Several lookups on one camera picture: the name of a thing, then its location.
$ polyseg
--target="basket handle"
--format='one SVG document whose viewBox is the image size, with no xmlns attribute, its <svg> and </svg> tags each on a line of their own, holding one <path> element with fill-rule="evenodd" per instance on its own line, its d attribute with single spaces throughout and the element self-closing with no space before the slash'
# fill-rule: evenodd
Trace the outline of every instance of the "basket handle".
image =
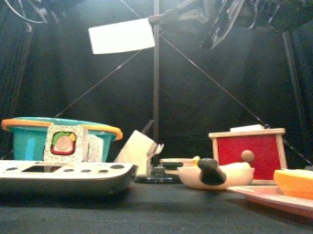
<svg viewBox="0 0 313 234">
<path fill-rule="evenodd" d="M 5 119 L 1 122 L 1 126 L 5 131 L 9 131 L 8 127 L 10 126 L 49 127 L 51 125 L 53 125 L 52 122 L 17 120 L 17 119 Z"/>
</svg>

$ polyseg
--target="black backdrop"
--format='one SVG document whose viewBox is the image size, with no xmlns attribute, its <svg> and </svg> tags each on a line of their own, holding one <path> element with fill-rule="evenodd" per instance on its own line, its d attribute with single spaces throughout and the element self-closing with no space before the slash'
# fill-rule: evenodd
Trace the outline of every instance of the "black backdrop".
<svg viewBox="0 0 313 234">
<path fill-rule="evenodd" d="M 180 2 L 162 0 L 160 13 Z M 24 22 L 4 4 L 1 13 L 1 119 L 59 114 L 119 127 L 123 140 L 111 145 L 112 161 L 132 131 L 152 119 L 154 50 L 93 55 L 88 28 L 151 16 L 154 2 L 77 1 L 57 24 L 32 25 L 33 33 L 25 32 Z M 286 129 L 286 140 L 311 159 L 311 25 L 310 21 L 285 37 L 234 27 L 214 49 L 199 48 L 203 39 L 188 28 L 162 31 L 160 157 L 212 156 L 207 134 L 257 124 L 257 116 L 271 128 Z M 28 53 L 21 46 L 29 40 Z M 12 136 L 0 136 L 6 154 Z M 305 160 L 285 150 L 289 167 L 302 167 Z"/>
</svg>

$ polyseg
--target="scale button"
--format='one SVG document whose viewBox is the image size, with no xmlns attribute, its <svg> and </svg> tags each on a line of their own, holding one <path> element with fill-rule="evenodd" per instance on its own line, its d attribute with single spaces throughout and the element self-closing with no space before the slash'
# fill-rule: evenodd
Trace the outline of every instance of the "scale button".
<svg viewBox="0 0 313 234">
<path fill-rule="evenodd" d="M 108 172 L 108 170 L 105 170 L 105 169 L 99 171 L 99 173 L 107 173 L 107 172 Z"/>
<path fill-rule="evenodd" d="M 112 165 L 111 168 L 112 169 L 123 169 L 123 165 Z"/>
<path fill-rule="evenodd" d="M 65 169 L 64 171 L 65 172 L 73 172 L 73 169 Z"/>
<path fill-rule="evenodd" d="M 6 170 L 8 171 L 13 171 L 13 170 L 16 170 L 17 169 L 17 167 L 10 167 L 10 168 L 8 168 Z"/>
</svg>

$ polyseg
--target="teal basket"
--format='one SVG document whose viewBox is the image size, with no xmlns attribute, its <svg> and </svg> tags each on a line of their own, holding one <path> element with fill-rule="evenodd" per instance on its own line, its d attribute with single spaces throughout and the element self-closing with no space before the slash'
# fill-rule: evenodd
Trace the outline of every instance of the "teal basket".
<svg viewBox="0 0 313 234">
<path fill-rule="evenodd" d="M 43 160 L 49 125 L 84 126 L 88 129 L 88 134 L 103 139 L 103 162 L 107 161 L 111 142 L 122 138 L 119 128 L 97 122 L 41 117 L 19 117 L 2 120 L 2 129 L 13 132 L 15 160 Z"/>
</svg>

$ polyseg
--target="white kitchen scale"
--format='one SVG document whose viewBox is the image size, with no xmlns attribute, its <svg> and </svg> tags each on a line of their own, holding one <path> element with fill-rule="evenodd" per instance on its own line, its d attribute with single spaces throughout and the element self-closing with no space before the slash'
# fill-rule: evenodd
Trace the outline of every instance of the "white kitchen scale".
<svg viewBox="0 0 313 234">
<path fill-rule="evenodd" d="M 1 194 L 112 195 L 135 180 L 136 165 L 0 160 Z"/>
</svg>

